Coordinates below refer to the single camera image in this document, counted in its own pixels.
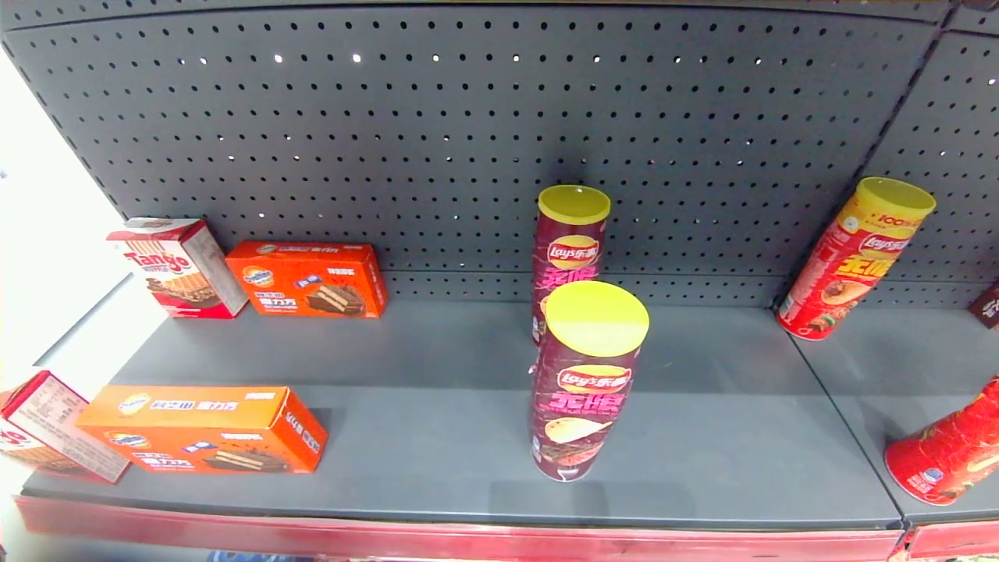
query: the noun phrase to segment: yellow can lid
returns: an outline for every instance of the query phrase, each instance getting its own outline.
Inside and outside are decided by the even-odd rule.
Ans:
[[[863,178],[856,197],[864,206],[913,221],[924,219],[936,207],[936,200],[925,190],[891,178]]]
[[[537,196],[544,216],[564,224],[593,224],[610,214],[610,198],[584,185],[553,185]]]
[[[544,321],[572,351],[617,357],[641,345],[648,311],[631,293],[600,281],[566,283],[548,295]]]

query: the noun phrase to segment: maroon chip can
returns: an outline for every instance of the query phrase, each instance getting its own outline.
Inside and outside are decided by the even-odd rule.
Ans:
[[[534,366],[530,451],[548,478],[582,478],[624,407],[648,313],[599,281],[562,285],[548,298],[548,330]]]
[[[999,467],[999,375],[963,409],[888,445],[884,463],[914,498],[954,503]]]
[[[556,287],[596,277],[610,199],[583,185],[553,185],[537,197],[530,337],[544,334],[545,300]]]

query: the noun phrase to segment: gray shelf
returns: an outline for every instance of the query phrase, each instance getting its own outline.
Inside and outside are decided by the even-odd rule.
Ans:
[[[934,507],[892,482],[882,462],[887,442],[960,409],[999,371],[999,333],[963,310],[857,310],[830,339],[798,347],[908,520],[999,518],[999,479]]]
[[[528,453],[528,308],[397,301],[379,321],[167,321],[114,382],[291,384],[331,430],[315,475],[31,495],[227,514],[724,529],[876,529],[899,514],[801,355],[758,309],[652,307],[631,398],[592,472]]]

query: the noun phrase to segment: cardboard box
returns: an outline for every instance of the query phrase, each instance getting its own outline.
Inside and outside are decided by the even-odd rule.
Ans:
[[[999,329],[999,281],[971,303],[968,310],[990,330]]]
[[[171,316],[233,318],[247,303],[201,219],[129,219],[108,241]]]
[[[110,385],[76,423],[155,472],[310,473],[327,437],[287,386]]]
[[[0,393],[0,453],[48,474],[118,482],[126,458],[74,423],[87,401],[49,371]]]
[[[385,310],[370,244],[247,241],[226,261],[261,314],[378,318]]]

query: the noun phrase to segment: potato chip can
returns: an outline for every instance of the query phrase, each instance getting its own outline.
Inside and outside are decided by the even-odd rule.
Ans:
[[[860,180],[812,250],[777,321],[792,336],[827,338],[888,272],[935,207],[933,196],[914,185]]]
[[[553,185],[537,197],[530,337],[544,334],[545,299],[556,287],[593,279],[600,270],[610,199],[583,185]]]
[[[631,293],[599,281],[557,287],[534,367],[530,452],[548,478],[582,478],[628,391],[648,312]]]
[[[963,409],[888,445],[884,464],[912,497],[954,503],[999,467],[999,375]]]

